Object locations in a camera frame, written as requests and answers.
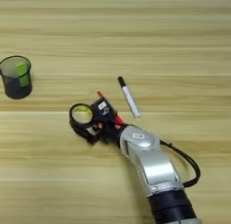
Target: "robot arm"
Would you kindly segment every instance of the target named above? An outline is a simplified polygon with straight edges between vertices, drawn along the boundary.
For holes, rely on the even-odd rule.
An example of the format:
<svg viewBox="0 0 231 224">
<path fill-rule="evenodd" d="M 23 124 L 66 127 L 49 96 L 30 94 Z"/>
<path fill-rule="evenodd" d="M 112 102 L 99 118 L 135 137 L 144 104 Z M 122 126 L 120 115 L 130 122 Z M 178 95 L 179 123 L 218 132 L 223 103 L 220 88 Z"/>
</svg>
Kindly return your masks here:
<svg viewBox="0 0 231 224">
<path fill-rule="evenodd" d="M 120 135 L 120 148 L 136 167 L 156 224 L 201 224 L 160 139 L 135 126 Z"/>
<path fill-rule="evenodd" d="M 103 96 L 91 106 L 74 105 L 69 111 L 69 123 L 92 145 L 102 140 L 120 146 L 123 155 L 136 167 L 156 224 L 201 224 L 184 191 L 184 187 L 194 185 L 200 176 L 192 158 L 157 136 L 124 123 Z M 161 144 L 184 157 L 194 168 L 196 178 L 182 183 Z"/>
</svg>

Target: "plastic cup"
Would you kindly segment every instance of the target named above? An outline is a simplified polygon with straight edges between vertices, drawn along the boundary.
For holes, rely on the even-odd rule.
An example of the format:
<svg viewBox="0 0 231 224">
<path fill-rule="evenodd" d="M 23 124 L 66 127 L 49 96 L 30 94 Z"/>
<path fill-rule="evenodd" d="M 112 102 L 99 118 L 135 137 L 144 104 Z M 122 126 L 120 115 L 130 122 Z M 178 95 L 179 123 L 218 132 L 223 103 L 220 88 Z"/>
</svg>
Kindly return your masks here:
<svg viewBox="0 0 231 224">
<path fill-rule="evenodd" d="M 23 56 L 11 56 L 0 62 L 5 94 L 9 98 L 25 98 L 32 92 L 32 64 Z"/>
</svg>

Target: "white marker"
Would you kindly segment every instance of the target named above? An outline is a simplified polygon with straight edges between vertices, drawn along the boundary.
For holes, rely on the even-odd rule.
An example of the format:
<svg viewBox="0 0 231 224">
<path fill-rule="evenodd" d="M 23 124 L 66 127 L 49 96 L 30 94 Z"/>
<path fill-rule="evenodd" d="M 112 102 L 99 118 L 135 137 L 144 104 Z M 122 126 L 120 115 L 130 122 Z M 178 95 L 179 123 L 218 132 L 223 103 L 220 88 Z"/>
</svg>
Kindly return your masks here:
<svg viewBox="0 0 231 224">
<path fill-rule="evenodd" d="M 129 105 L 129 107 L 131 108 L 134 117 L 139 117 L 141 114 L 138 110 L 138 107 L 136 106 L 136 104 L 134 102 L 134 98 L 132 97 L 129 88 L 125 84 L 123 77 L 122 76 L 118 77 L 118 81 L 119 81 L 119 84 L 122 88 L 122 91 L 125 94 L 126 101 Z"/>
</svg>

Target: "black cable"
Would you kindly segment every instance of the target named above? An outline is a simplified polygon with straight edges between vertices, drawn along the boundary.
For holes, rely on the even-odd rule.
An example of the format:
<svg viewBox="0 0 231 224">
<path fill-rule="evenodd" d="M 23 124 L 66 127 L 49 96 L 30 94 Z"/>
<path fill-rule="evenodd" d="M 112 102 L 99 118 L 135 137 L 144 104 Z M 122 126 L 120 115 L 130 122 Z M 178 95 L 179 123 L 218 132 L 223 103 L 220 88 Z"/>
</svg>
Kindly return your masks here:
<svg viewBox="0 0 231 224">
<path fill-rule="evenodd" d="M 196 176 L 192 180 L 184 182 L 183 185 L 186 188 L 195 185 L 199 181 L 199 178 L 200 178 L 200 175 L 201 175 L 198 164 L 189 155 L 185 154 L 180 149 L 174 147 L 172 145 L 172 143 L 168 144 L 168 143 L 161 140 L 161 145 L 165 145 L 165 146 L 169 147 L 170 149 L 172 149 L 173 151 L 175 151 L 177 154 L 182 156 L 192 166 Z"/>
</svg>

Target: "wood grain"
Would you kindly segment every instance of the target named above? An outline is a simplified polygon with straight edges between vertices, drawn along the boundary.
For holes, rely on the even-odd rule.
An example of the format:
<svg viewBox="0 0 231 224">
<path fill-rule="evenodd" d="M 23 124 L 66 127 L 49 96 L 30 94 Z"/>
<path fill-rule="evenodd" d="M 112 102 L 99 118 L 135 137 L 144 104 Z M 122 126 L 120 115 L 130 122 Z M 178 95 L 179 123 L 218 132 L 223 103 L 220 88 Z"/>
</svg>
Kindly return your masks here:
<svg viewBox="0 0 231 224">
<path fill-rule="evenodd" d="M 198 216 L 230 223 L 231 0 L 1 0 L 0 23 L 0 58 L 26 56 L 33 77 L 23 100 L 0 86 L 1 223 L 153 223 L 119 149 L 90 147 L 69 127 L 69 107 L 98 89 L 127 122 L 199 162 L 187 190 Z M 193 176 L 166 151 L 183 180 Z"/>
</svg>

